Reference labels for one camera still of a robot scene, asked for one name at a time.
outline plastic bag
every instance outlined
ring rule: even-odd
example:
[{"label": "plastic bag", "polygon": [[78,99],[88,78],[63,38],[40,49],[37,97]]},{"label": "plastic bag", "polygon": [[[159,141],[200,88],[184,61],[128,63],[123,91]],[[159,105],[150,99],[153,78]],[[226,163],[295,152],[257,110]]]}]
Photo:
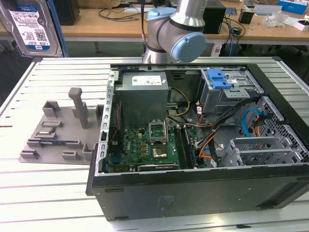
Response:
[{"label": "plastic bag", "polygon": [[263,22],[266,27],[272,28],[272,27],[284,27],[283,22],[288,18],[289,16],[287,14],[284,14],[282,11],[277,11],[272,13],[272,15],[265,16]]}]

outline floor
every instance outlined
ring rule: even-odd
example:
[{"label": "floor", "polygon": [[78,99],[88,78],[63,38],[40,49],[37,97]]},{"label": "floor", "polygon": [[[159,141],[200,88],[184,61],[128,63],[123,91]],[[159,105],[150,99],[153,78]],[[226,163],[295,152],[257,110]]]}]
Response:
[{"label": "floor", "polygon": [[[101,52],[96,53],[93,42],[67,42],[68,51],[71,57],[140,57],[143,53],[142,43],[99,43]],[[247,47],[241,53],[240,47],[235,48],[232,56],[259,57],[262,56],[262,45]],[[227,46],[222,52],[223,56],[228,56],[230,47]],[[210,56],[211,45],[202,56]],[[309,52],[297,55],[297,49],[291,46],[282,46],[278,49],[279,56],[299,77],[309,82],[309,72],[304,76],[309,67]],[[31,58],[21,57],[15,49],[13,52],[0,50],[0,106],[10,94],[20,77],[23,75]]]}]

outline motherboard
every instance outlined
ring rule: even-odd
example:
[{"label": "motherboard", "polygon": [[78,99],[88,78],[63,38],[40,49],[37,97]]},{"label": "motherboard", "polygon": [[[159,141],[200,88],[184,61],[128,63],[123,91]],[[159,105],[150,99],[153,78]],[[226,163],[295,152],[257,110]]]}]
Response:
[{"label": "motherboard", "polygon": [[123,151],[110,154],[110,171],[135,172],[183,167],[182,163],[186,163],[183,148],[187,147],[188,142],[192,147],[197,141],[197,132],[194,127],[189,127],[186,135],[182,136],[182,130],[160,126],[125,129]]}]

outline desk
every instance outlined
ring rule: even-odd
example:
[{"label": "desk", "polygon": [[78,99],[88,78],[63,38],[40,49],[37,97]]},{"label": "desk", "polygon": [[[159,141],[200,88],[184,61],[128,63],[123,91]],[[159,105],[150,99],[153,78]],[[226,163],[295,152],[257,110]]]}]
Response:
[{"label": "desk", "polygon": [[[241,9],[240,3],[222,1],[226,7]],[[301,17],[299,14],[284,12],[293,17]],[[121,17],[132,13],[111,13],[110,17]],[[285,44],[285,45],[309,45],[309,31],[300,31],[292,26],[285,28],[266,28],[263,16],[253,16],[251,24],[245,25],[246,34],[239,41],[241,44]],[[81,9],[80,16],[73,26],[62,26],[62,32],[66,41],[112,41],[112,42],[141,42],[140,20],[132,22],[114,22],[98,16],[96,9]],[[12,38],[3,25],[0,24],[0,40]],[[212,56],[219,56],[222,44],[228,38],[227,25],[223,25],[220,34],[206,35],[208,43],[214,44]]]},{"label": "desk", "polygon": [[[256,63],[287,95],[291,92],[301,95],[304,91],[301,89],[304,83],[284,63],[272,58],[199,58],[194,61],[196,64],[225,62]],[[252,227],[245,229],[246,232],[291,232],[309,228],[309,193],[278,210],[108,223],[97,200],[84,193],[88,166],[19,163],[20,151],[43,116],[41,107],[45,101],[73,107],[68,91],[71,87],[80,87],[88,107],[103,104],[109,64],[113,63],[141,63],[141,59],[44,58],[31,63],[0,108],[1,232],[238,231],[237,224]],[[293,78],[292,84],[285,81],[290,78]]]}]

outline open computer tower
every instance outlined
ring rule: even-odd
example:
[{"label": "open computer tower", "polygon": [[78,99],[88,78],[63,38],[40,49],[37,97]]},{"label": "open computer tower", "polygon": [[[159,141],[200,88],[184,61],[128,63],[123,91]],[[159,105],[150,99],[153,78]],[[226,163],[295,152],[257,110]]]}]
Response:
[{"label": "open computer tower", "polygon": [[282,208],[309,129],[255,64],[111,66],[90,182],[107,220]]}]

